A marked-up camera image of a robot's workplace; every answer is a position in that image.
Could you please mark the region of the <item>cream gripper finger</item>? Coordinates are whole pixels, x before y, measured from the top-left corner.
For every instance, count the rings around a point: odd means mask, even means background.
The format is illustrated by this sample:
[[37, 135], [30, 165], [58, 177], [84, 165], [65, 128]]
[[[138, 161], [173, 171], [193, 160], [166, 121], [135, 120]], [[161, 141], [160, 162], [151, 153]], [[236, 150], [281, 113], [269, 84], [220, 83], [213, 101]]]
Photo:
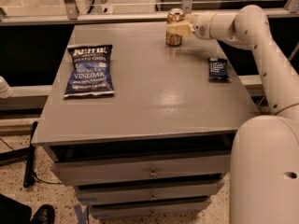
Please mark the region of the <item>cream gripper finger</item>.
[[173, 35], [190, 36], [195, 30], [189, 21], [173, 22], [166, 25], [166, 31]]

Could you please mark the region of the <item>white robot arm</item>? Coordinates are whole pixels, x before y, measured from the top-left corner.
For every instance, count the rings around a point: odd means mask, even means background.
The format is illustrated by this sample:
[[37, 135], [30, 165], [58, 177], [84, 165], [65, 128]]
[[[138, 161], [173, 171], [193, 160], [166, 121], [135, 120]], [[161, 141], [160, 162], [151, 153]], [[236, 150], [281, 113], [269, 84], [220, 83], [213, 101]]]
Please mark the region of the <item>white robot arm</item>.
[[231, 151], [230, 224], [299, 224], [299, 75], [258, 6], [199, 12], [166, 31], [249, 50], [269, 113], [238, 129]]

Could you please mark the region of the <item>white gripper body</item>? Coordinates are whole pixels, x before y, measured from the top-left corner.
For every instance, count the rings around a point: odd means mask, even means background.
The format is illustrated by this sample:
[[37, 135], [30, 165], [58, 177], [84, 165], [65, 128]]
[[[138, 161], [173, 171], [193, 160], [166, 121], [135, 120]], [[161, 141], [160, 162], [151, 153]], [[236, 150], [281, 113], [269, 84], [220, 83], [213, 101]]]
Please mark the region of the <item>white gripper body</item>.
[[213, 19], [212, 12], [192, 13], [186, 20], [192, 25], [194, 35], [199, 39], [210, 40], [210, 26]]

